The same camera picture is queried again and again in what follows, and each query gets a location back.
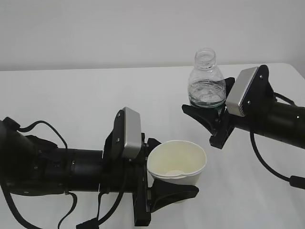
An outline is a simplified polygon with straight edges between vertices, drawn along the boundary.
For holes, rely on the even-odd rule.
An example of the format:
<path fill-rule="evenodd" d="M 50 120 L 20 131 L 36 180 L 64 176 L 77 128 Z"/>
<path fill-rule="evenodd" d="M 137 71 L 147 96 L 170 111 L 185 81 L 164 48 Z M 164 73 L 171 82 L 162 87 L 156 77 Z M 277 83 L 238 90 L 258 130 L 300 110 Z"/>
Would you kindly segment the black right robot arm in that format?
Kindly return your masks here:
<path fill-rule="evenodd" d="M 222 149 L 232 131 L 239 128 L 304 148 L 305 109 L 277 101 L 282 95 L 273 91 L 267 65 L 244 69 L 225 83 L 227 99 L 220 113 L 215 108 L 182 105 L 186 115 L 211 133 L 211 146 Z"/>

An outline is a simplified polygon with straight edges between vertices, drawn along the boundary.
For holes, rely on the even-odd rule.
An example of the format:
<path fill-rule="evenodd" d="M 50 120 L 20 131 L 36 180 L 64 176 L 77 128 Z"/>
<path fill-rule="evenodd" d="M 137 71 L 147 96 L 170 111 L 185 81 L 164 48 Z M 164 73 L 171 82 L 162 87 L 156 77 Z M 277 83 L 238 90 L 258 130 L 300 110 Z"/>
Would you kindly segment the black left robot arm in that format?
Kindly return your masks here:
<path fill-rule="evenodd" d="M 131 193 L 134 224 L 147 226 L 151 214 L 172 203 L 194 198 L 199 189 L 193 185 L 178 185 L 155 180 L 147 181 L 147 157 L 159 145 L 155 139 L 144 142 L 139 134 L 140 150 L 136 158 L 123 156 L 125 120 L 123 112 L 115 118 L 113 130 L 103 150 L 59 148 L 55 143 L 30 135 L 35 127 L 21 128 L 11 118 L 0 123 L 0 186 L 16 220 L 25 225 L 12 194 L 44 196 L 68 194 L 77 191 L 98 192 L 100 196 L 118 193 L 110 210 L 79 225 L 94 228 L 104 223 L 117 209 L 124 193 Z"/>

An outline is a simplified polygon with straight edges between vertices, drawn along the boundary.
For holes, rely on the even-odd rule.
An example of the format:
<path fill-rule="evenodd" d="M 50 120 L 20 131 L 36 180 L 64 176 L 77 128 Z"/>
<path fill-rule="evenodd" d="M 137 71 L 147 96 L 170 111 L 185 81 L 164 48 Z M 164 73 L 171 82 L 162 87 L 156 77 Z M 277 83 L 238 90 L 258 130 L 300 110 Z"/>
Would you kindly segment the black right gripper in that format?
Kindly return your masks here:
<path fill-rule="evenodd" d="M 225 78 L 226 89 L 226 105 L 234 105 L 232 96 L 229 95 L 235 78 Z M 182 105 L 183 113 L 200 123 L 212 136 L 209 143 L 212 147 L 222 149 L 225 142 L 228 140 L 232 131 L 234 130 L 234 120 L 229 114 L 226 106 L 220 105 L 215 108 L 203 108 L 192 105 Z"/>

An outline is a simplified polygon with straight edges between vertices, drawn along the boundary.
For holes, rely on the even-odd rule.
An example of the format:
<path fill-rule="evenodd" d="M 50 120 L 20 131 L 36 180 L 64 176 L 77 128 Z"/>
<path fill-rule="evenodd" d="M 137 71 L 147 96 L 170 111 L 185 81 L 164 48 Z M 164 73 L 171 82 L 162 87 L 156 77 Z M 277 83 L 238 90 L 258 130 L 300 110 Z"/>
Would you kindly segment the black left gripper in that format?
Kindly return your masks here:
<path fill-rule="evenodd" d="M 124 193 L 132 193 L 132 206 L 135 222 L 150 222 L 151 212 L 164 208 L 170 204 L 195 198 L 199 188 L 193 185 L 178 185 L 162 180 L 154 180 L 150 187 L 150 207 L 147 191 L 147 161 L 150 153 L 161 144 L 155 138 L 148 138 L 144 143 L 145 134 L 141 133 L 142 148 L 135 159 L 118 158 L 114 161 L 107 158 L 110 150 L 114 149 L 112 136 L 105 142 L 104 157 L 102 160 L 102 191 L 105 193 L 118 192 L 110 210 L 102 217 L 105 222 L 113 215 L 121 202 Z"/>

